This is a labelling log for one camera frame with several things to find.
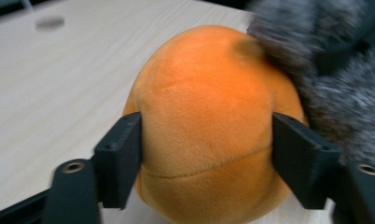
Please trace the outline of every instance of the orange plush toy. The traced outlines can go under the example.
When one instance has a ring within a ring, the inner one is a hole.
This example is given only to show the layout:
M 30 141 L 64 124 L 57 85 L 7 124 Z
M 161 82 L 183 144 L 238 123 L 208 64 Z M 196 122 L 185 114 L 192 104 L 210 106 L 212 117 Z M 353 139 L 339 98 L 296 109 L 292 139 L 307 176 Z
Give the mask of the orange plush toy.
M 290 193 L 271 164 L 271 114 L 303 121 L 298 94 L 256 40 L 202 26 L 161 46 L 123 114 L 141 111 L 135 188 L 175 223 L 244 223 Z

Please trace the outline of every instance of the furry stuffed animal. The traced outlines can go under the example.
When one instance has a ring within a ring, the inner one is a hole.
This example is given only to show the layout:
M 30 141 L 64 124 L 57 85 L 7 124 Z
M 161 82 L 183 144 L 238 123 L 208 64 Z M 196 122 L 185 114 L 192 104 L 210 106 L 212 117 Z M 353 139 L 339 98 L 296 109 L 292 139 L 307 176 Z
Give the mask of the furry stuffed animal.
M 353 38 L 372 2 L 264 0 L 249 8 L 248 33 L 292 77 L 311 127 L 342 148 L 342 164 L 375 164 L 375 44 L 329 74 L 318 72 L 315 56 Z

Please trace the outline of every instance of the orange fabric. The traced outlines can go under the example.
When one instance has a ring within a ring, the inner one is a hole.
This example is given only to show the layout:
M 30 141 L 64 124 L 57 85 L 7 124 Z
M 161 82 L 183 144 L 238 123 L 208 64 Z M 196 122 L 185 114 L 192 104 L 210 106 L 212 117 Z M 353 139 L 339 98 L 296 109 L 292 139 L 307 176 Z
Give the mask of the orange fabric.
M 148 60 L 123 114 L 143 116 L 135 187 L 177 223 L 243 223 L 289 194 L 271 165 L 271 113 L 303 121 L 291 81 L 246 34 L 202 26 Z

